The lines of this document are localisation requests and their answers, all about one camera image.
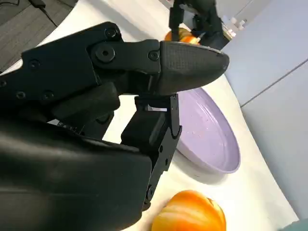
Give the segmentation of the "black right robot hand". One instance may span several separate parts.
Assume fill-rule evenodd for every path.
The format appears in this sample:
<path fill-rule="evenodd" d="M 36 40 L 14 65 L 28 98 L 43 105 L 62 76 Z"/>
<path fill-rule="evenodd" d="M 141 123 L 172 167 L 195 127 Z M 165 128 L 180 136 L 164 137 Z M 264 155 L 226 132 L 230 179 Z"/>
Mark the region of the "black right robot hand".
<path fill-rule="evenodd" d="M 180 139 L 180 91 L 229 65 L 201 45 L 125 42 L 104 22 L 22 54 L 0 77 L 0 228 L 119 231 L 136 223 Z"/>

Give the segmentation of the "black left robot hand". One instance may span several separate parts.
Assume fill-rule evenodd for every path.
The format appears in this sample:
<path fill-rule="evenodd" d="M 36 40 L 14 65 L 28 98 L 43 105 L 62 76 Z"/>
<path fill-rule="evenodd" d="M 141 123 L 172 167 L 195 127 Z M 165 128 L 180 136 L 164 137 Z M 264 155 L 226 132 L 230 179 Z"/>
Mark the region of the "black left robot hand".
<path fill-rule="evenodd" d="M 175 0 L 169 10 L 169 28 L 171 40 L 180 41 L 180 24 L 184 12 L 191 10 L 194 14 L 192 34 L 197 37 L 211 38 L 223 34 L 222 22 L 217 14 L 215 0 Z"/>

